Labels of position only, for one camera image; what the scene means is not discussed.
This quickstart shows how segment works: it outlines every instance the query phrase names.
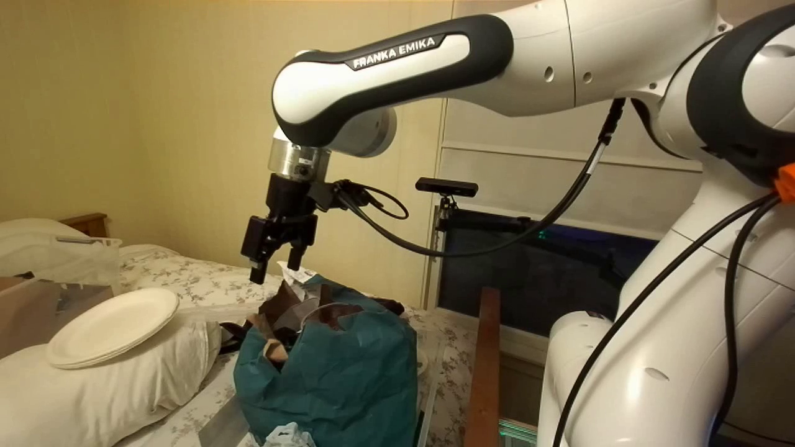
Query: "franka emika logo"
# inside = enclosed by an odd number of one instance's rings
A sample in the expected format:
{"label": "franka emika logo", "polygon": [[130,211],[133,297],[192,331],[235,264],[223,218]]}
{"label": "franka emika logo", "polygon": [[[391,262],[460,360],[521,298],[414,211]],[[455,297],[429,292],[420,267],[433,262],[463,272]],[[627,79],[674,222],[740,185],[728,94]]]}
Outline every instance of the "franka emika logo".
{"label": "franka emika logo", "polygon": [[364,71],[364,68],[373,68],[373,64],[382,64],[382,63],[391,63],[391,61],[400,61],[400,58],[407,58],[407,55],[418,55],[418,53],[440,48],[440,42],[441,42],[441,37],[420,37],[420,40],[412,40],[412,42],[405,42],[405,45],[396,45],[396,48],[386,48],[386,50],[356,58],[350,63],[350,68],[353,71]]}

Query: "wooden bed frame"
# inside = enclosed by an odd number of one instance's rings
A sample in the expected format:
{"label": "wooden bed frame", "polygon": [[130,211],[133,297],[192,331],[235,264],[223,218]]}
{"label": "wooden bed frame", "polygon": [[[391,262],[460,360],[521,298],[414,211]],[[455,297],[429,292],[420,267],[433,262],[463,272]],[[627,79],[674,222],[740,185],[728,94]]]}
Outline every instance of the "wooden bed frame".
{"label": "wooden bed frame", "polygon": [[69,216],[69,218],[60,218],[61,223],[87,233],[87,236],[96,236],[96,238],[106,238],[106,215],[79,215],[79,216]]}

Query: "wooden post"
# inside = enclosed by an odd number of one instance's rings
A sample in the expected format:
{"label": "wooden post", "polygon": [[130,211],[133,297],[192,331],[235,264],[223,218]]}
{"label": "wooden post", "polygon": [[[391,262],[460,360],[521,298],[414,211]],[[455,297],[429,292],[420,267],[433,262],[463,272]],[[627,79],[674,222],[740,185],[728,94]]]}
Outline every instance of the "wooden post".
{"label": "wooden post", "polygon": [[499,292],[480,297],[474,372],[466,408],[465,447],[499,446]]}

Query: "pillow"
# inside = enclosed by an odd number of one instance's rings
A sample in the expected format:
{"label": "pillow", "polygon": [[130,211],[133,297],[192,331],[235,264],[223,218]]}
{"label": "pillow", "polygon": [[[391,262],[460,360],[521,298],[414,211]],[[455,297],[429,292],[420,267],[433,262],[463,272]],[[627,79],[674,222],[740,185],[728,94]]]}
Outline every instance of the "pillow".
{"label": "pillow", "polygon": [[0,446],[110,447],[172,416],[202,389],[219,323],[176,315],[114,362],[60,371],[44,346],[0,360]]}
{"label": "pillow", "polygon": [[55,283],[119,285],[119,251],[50,218],[0,222],[0,276],[32,273]]}
{"label": "pillow", "polygon": [[51,222],[51,218],[13,218],[13,222],[0,222],[0,242],[2,238],[19,238],[19,236],[66,236],[66,238],[85,238],[76,230]]}

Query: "wall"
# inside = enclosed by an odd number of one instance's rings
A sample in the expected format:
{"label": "wall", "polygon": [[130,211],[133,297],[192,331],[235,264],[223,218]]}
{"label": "wall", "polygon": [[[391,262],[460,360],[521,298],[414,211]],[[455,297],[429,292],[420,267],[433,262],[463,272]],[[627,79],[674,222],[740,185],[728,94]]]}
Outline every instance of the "wall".
{"label": "wall", "polygon": [[101,0],[0,2],[0,218],[111,215],[156,236],[119,19]]}
{"label": "wall", "polygon": [[[125,55],[147,181],[159,196],[159,238],[181,253],[238,264],[243,226],[263,215],[281,64],[306,48],[346,50],[450,19],[450,0],[126,0]],[[427,245],[429,200],[412,185],[435,169],[440,103],[400,107],[393,150],[332,158],[330,180],[382,187],[414,211],[397,230]],[[424,262],[397,251],[347,215],[320,216],[306,267],[377,297],[420,304]]]}

